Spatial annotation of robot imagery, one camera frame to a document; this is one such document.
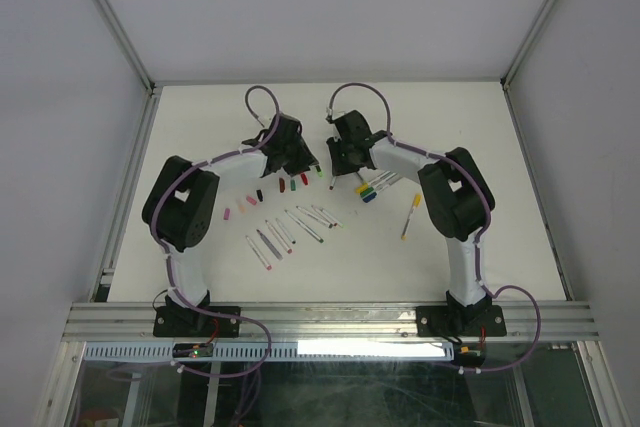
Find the green cap rainbow marker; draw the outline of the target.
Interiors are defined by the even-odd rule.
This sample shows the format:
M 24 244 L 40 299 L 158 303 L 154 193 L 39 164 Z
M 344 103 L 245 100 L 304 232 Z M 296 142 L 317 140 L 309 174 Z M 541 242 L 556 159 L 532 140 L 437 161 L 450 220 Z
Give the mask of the green cap rainbow marker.
M 304 221 L 298 218 L 289 210 L 284 210 L 285 214 L 296 223 L 301 229 L 303 229 L 308 235 L 310 235 L 314 240 L 318 243 L 324 243 L 324 238 L 322 238 L 316 231 L 314 231 L 309 225 L 307 225 Z

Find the black cap whiteboard marker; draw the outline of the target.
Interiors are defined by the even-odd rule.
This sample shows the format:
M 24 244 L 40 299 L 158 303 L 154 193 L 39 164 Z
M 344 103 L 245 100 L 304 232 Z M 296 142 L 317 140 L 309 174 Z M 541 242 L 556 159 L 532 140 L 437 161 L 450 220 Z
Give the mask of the black cap whiteboard marker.
M 280 229 L 282 230 L 282 232 L 284 233 L 284 235 L 286 236 L 286 238 L 288 239 L 288 241 L 291 244 L 296 244 L 296 239 L 294 238 L 292 233 L 289 231 L 289 229 L 286 227 L 286 225 L 277 217 L 275 220 L 278 226 L 280 227 Z

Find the pink cap acrylic marker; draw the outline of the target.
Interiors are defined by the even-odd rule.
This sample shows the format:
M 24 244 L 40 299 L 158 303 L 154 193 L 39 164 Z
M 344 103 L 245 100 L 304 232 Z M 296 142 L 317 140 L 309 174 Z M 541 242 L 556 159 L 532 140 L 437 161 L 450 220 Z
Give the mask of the pink cap acrylic marker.
M 268 220 L 265 221 L 267 228 L 270 230 L 270 232 L 274 235 L 274 237 L 276 238 L 276 240 L 279 242 L 279 244 L 281 245 L 281 247 L 284 249 L 284 251 L 287 254 L 291 254 L 292 253 L 292 248 L 289 245 L 288 241 L 284 238 L 284 236 L 278 231 L 278 229 Z

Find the magenta cap acrylic marker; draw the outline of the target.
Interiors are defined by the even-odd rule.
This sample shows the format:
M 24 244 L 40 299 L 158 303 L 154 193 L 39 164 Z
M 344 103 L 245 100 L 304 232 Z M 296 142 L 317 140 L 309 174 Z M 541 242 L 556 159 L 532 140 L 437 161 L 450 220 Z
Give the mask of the magenta cap acrylic marker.
M 246 236 L 245 237 L 249 247 L 251 248 L 251 250 L 253 251 L 253 253 L 256 255 L 256 257 L 259 259 L 260 263 L 263 265 L 263 267 L 270 271 L 272 269 L 272 264 L 270 263 L 270 261 L 267 259 L 267 257 L 262 253 L 262 251 L 259 249 L 259 247 L 257 246 L 257 244 L 254 242 L 254 240 L 249 237 Z

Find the translucent grey highlighter pen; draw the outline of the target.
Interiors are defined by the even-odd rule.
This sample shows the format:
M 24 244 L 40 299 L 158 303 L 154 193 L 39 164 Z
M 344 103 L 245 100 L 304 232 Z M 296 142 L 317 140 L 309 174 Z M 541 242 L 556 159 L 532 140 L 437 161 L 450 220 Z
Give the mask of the translucent grey highlighter pen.
M 256 230 L 258 236 L 260 237 L 261 241 L 266 245 L 266 247 L 270 250 L 270 252 L 273 254 L 273 256 L 279 260 L 282 261 L 283 260 L 283 256 L 280 253 L 280 251 L 274 246 L 274 244 L 269 240 L 269 238 L 259 229 Z

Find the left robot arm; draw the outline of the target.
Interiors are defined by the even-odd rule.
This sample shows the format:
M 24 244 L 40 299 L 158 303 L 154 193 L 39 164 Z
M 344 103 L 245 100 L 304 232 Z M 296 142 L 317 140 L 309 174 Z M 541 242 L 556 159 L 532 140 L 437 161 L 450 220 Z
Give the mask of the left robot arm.
M 207 235 L 220 190 L 241 187 L 284 170 L 299 175 L 318 164 L 302 137 L 302 123 L 286 114 L 241 148 L 209 161 L 165 161 L 143 206 L 142 220 L 162 249 L 169 287 L 158 308 L 156 337 L 236 338 L 238 307 L 214 306 L 204 269 L 188 254 Z

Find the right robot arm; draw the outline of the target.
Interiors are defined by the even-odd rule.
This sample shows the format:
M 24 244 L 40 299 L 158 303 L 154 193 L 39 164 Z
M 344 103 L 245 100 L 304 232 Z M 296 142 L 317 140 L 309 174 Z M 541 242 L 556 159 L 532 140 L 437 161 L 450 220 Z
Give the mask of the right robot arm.
M 404 144 L 385 131 L 372 132 L 357 110 L 334 116 L 329 108 L 326 120 L 334 127 L 327 145 L 335 176 L 367 168 L 420 186 L 429 218 L 446 239 L 450 270 L 446 312 L 428 325 L 448 337 L 474 331 L 492 307 L 483 279 L 482 242 L 495 199 L 469 151 L 438 154 Z

